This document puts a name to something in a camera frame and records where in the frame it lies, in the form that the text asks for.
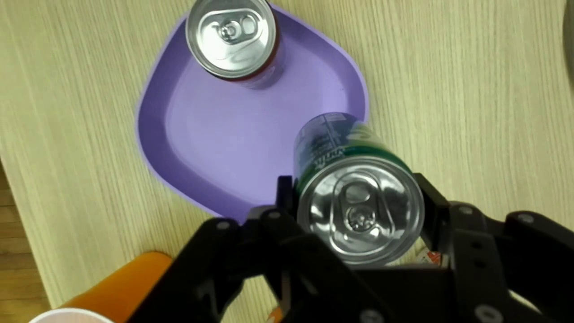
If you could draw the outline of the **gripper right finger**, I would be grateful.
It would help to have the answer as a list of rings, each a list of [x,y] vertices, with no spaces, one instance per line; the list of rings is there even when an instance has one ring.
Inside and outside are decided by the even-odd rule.
[[[534,211],[492,219],[414,177],[425,202],[422,238],[448,258],[455,323],[574,323],[574,231]]]

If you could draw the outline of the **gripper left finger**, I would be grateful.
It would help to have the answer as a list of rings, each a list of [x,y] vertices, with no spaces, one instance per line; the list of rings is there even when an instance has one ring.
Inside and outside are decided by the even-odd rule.
[[[244,224],[209,219],[197,230],[127,323],[221,323],[244,281],[263,276],[281,323],[386,323],[386,306],[355,272],[295,219],[291,176],[274,205]]]

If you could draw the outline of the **green and blue soda can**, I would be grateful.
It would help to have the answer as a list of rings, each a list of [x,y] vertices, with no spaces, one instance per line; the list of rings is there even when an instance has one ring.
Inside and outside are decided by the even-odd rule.
[[[401,258],[425,219],[414,174],[369,126],[348,113],[312,118],[294,149],[297,220],[354,267]]]

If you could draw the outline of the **purple plastic plate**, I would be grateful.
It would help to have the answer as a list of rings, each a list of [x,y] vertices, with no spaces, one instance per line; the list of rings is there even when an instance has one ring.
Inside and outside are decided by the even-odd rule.
[[[332,39],[273,5],[285,70],[262,90],[209,75],[191,55],[183,17],[158,55],[135,121],[149,168],[173,192],[242,222],[275,201],[277,178],[295,169],[299,130],[328,112],[369,118],[365,78]]]

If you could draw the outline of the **orange plastic cup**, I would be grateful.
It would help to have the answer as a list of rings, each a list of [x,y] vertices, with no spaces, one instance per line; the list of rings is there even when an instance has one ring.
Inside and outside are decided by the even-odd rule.
[[[126,323],[172,261],[162,252],[144,252],[86,292],[28,323]]]

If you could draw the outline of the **red soda can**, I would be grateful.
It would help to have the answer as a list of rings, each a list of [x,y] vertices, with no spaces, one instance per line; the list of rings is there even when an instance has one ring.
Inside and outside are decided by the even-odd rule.
[[[219,79],[263,89],[283,74],[285,47],[267,0],[196,0],[185,35],[197,63]]]

